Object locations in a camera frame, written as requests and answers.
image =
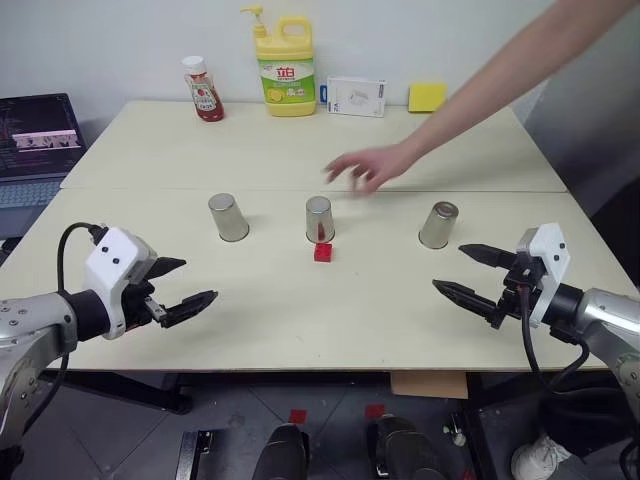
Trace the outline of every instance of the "white box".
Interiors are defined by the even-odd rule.
[[[329,113],[384,116],[385,80],[354,77],[327,77],[327,109]]]

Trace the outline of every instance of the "human arm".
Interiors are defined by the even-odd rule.
[[[558,0],[520,31],[450,100],[402,142],[347,153],[327,166],[328,181],[353,168],[354,190],[372,193],[520,97],[584,52],[637,0]],[[357,182],[364,176],[358,189]]]

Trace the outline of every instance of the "ketchup bottle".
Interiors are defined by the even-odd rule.
[[[213,81],[207,73],[204,58],[196,55],[185,57],[182,59],[182,65],[187,70],[184,79],[191,90],[198,116],[205,122],[222,120],[224,118],[224,108],[213,87]]]

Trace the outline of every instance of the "bottle label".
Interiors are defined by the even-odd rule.
[[[264,101],[280,105],[314,102],[313,59],[259,60]]]
[[[211,112],[216,108],[216,99],[211,93],[211,87],[206,83],[192,83],[191,96],[198,110]]]

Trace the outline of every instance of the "pump nozzle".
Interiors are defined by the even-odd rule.
[[[241,8],[240,11],[251,12],[256,16],[257,23],[253,26],[253,36],[255,38],[267,36],[267,29],[262,23],[262,20],[260,20],[260,15],[262,15],[262,5],[249,5],[248,7]]]

